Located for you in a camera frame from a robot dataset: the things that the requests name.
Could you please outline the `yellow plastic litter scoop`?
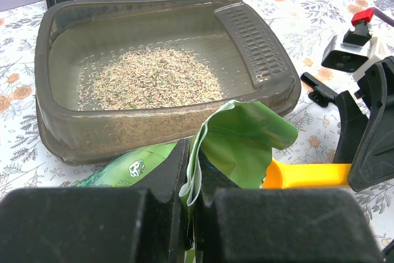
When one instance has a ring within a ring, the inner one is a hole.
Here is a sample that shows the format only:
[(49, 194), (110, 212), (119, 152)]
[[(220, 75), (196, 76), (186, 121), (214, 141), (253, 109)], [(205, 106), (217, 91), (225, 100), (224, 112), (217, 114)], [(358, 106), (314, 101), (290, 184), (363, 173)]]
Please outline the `yellow plastic litter scoop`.
[(285, 164), (272, 159), (263, 189), (348, 187), (348, 163)]

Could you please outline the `green litter bag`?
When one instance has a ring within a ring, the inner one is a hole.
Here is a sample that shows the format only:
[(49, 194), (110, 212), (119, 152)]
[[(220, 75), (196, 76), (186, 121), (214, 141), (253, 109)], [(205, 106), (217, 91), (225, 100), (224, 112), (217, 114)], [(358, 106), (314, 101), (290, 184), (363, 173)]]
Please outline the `green litter bag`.
[[(205, 119), (188, 140), (188, 162), (179, 198), (185, 212), (187, 248), (184, 262), (194, 256), (194, 213), (202, 184), (199, 153), (240, 188), (257, 188), (266, 175), (273, 149), (291, 146), (294, 126), (259, 102), (231, 100)], [(157, 168), (179, 142), (136, 148), (113, 159), (81, 182), (81, 187), (128, 187)]]

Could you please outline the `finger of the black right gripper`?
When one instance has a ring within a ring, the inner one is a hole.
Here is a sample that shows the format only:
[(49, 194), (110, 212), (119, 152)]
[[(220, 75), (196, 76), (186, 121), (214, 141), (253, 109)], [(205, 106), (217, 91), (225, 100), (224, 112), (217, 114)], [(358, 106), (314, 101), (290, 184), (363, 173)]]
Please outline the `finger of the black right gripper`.
[(364, 131), (368, 117), (357, 106), (349, 91), (341, 92), (335, 98), (340, 115), (340, 137), (333, 163), (352, 163)]
[(358, 86), (370, 115), (348, 175), (355, 192), (393, 178), (393, 56), (367, 69)]

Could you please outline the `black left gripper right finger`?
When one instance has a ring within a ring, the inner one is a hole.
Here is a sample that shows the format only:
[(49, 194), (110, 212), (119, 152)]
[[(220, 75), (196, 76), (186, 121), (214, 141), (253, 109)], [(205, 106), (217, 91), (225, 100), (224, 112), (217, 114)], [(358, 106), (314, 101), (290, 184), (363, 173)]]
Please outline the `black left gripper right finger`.
[(241, 189), (199, 153), (197, 262), (382, 262), (364, 215), (340, 189)]

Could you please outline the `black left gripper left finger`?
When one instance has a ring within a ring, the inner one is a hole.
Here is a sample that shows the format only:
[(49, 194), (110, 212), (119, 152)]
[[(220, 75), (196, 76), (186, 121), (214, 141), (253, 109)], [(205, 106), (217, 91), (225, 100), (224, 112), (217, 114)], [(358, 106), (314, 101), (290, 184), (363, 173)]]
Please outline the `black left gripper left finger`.
[(2, 262), (183, 262), (188, 140), (128, 187), (17, 189), (1, 201)]

